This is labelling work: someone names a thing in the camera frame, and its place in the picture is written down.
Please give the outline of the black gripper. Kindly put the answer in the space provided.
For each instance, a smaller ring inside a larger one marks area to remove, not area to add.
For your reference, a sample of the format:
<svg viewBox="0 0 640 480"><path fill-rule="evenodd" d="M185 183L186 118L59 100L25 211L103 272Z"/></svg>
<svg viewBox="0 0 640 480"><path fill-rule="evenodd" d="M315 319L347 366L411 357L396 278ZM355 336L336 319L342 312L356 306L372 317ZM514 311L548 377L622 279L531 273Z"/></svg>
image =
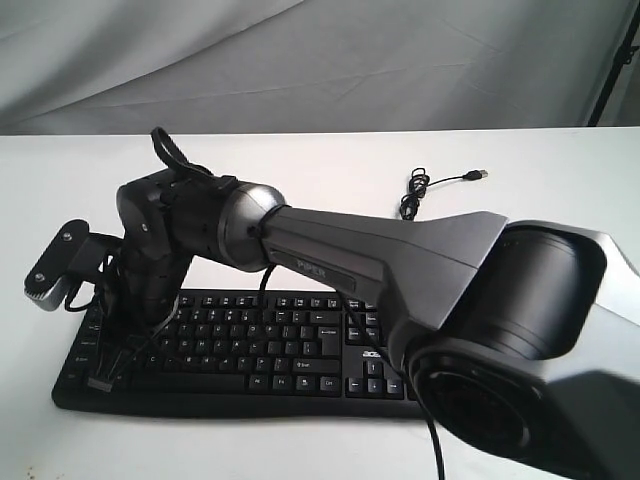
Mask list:
<svg viewBox="0 0 640 480"><path fill-rule="evenodd" d="M101 320L87 386L112 393L117 378L145 348L141 326L155 327L174 312L192 256L171 251L153 259L126 238L105 257L110 263L101 274L99 303L108 320L122 324L109 326L106 318Z"/></svg>

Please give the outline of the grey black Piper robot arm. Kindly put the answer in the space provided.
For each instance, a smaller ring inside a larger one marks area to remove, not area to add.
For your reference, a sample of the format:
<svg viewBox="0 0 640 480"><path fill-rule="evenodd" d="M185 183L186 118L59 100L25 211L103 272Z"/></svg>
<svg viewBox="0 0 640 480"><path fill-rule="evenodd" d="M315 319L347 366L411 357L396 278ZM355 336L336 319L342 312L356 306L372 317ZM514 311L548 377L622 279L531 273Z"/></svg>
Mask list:
<svg viewBox="0 0 640 480"><path fill-rule="evenodd" d="M116 205L101 305L117 335L169 320L196 257L278 265L374 305L390 365L460 440L572 479L638 477L639 274L608 234L298 209L208 172L140 178Z"/></svg>

